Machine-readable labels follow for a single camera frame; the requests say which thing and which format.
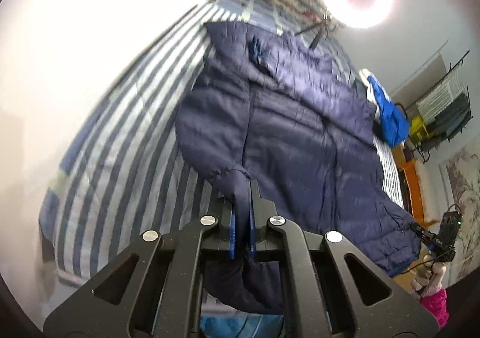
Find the yellow box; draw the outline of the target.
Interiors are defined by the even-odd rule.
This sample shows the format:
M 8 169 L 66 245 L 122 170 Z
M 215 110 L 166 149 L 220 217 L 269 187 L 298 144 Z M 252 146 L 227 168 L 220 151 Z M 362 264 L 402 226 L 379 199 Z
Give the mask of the yellow box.
M 429 132 L 421 115 L 416 115 L 410 119 L 408 137 L 414 146 L 421 145 L 423 141 L 429 138 Z

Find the dark green hanging cloth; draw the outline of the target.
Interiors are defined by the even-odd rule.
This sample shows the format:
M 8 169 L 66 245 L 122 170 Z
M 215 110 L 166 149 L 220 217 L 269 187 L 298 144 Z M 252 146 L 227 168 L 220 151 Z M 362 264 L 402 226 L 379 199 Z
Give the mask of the dark green hanging cloth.
M 469 97 L 462 93 L 434 119 L 434 138 L 453 139 L 472 118 Z

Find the hanging white knitted cloth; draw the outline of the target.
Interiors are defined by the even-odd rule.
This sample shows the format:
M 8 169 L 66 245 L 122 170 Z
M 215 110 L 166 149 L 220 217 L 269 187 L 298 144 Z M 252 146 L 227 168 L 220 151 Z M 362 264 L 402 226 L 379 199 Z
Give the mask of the hanging white knitted cloth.
M 459 95 L 465 94 L 467 86 L 461 77 L 463 67 L 457 66 L 446 77 L 416 102 L 423 122 L 431 124 Z

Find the black tripod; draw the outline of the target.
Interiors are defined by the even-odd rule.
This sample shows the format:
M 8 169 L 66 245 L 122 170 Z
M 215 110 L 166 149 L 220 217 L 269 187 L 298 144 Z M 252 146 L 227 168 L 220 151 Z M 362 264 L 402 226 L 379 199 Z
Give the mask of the black tripod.
M 351 5 L 356 0 L 348 0 L 348 3 Z M 314 23 L 310 26 L 305 27 L 303 30 L 295 33 L 295 36 L 303 35 L 310 31 L 315 31 L 312 42 L 308 45 L 310 50 L 315 50 L 323 38 L 327 38 L 330 32 L 335 32 L 340 26 L 340 23 L 334 23 L 333 15 L 329 10 L 326 10 L 323 14 L 320 21 Z

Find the black metal rack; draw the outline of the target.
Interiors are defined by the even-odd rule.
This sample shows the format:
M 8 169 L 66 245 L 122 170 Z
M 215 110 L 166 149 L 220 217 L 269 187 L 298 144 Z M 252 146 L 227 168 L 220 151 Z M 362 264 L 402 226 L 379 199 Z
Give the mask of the black metal rack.
M 410 123 L 407 148 L 424 162 L 431 150 L 455 138 L 472 119 L 469 89 L 461 77 L 468 55 L 446 65 L 435 52 L 392 95 Z

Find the orange crate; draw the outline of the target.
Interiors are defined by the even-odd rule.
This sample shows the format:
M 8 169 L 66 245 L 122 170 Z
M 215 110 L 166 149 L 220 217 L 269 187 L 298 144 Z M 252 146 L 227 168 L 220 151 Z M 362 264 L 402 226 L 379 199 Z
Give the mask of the orange crate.
M 438 224 L 439 202 L 422 159 L 415 158 L 403 145 L 391 152 L 399 172 L 403 207 L 425 228 Z

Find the navy puffer jacket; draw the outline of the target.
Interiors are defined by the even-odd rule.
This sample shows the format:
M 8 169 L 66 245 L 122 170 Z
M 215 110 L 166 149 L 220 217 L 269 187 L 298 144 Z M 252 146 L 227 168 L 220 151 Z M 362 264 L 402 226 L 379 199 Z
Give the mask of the navy puffer jacket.
M 205 289 L 238 310 L 283 310 L 278 266 L 251 255 L 251 187 L 303 230 L 337 230 L 389 275 L 416 260 L 412 216 L 383 191 L 374 106 L 298 38 L 242 21 L 205 25 L 213 53 L 176 118 L 184 161 L 231 201 L 235 258 Z

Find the striped blue white bedsheet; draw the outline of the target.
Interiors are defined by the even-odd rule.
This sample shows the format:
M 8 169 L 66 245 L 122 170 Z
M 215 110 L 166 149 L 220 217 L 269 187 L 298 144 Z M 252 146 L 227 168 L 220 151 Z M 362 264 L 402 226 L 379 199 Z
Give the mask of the striped blue white bedsheet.
M 67 151 L 39 218 L 63 281 L 79 286 L 134 236 L 207 212 L 215 192 L 183 161 L 174 127 L 211 52 L 207 21 L 241 20 L 214 4 L 187 13 L 135 60 Z

